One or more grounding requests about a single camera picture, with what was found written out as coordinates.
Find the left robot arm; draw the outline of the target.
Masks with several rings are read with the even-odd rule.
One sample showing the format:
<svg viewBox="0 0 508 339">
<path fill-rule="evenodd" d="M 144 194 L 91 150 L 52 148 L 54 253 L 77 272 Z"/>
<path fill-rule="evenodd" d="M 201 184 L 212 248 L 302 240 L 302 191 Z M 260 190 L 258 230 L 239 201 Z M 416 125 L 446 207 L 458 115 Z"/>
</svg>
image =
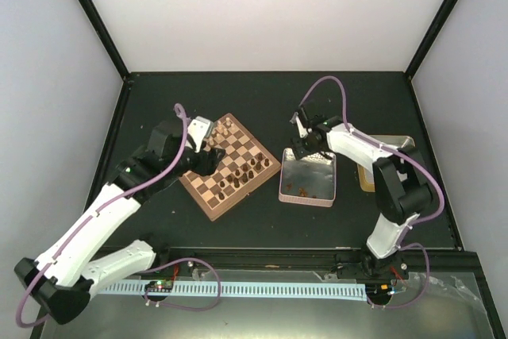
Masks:
<svg viewBox="0 0 508 339">
<path fill-rule="evenodd" d="M 181 125 L 161 122 L 146 145 L 119 163 L 97 198 L 51 248 L 17 263 L 14 272 L 25 287 L 18 326 L 27 327 L 21 315 L 28 298 L 63 325 L 79 316 L 101 289 L 136 273 L 160 275 L 169 269 L 167 249 L 142 240 L 98 260 L 94 255 L 125 220 L 176 179 L 189 171 L 215 172 L 225 150 L 206 147 L 213 127 L 203 117 L 184 118 Z"/>
</svg>

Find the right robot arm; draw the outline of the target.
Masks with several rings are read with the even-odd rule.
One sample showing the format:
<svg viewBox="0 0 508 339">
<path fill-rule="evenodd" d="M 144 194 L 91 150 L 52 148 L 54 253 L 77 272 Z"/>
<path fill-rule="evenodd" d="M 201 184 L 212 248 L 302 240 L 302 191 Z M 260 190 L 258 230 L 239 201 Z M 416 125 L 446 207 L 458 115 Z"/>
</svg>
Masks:
<svg viewBox="0 0 508 339">
<path fill-rule="evenodd" d="M 298 137 L 291 140 L 295 158 L 340 154 L 373 175 L 379 217 L 361 249 L 360 266 L 369 278 L 385 273 L 403 237 L 434 200 L 430 175 L 412 145 L 398 148 L 368 136 L 340 117 L 309 117 L 300 106 L 291 118 Z"/>
</svg>

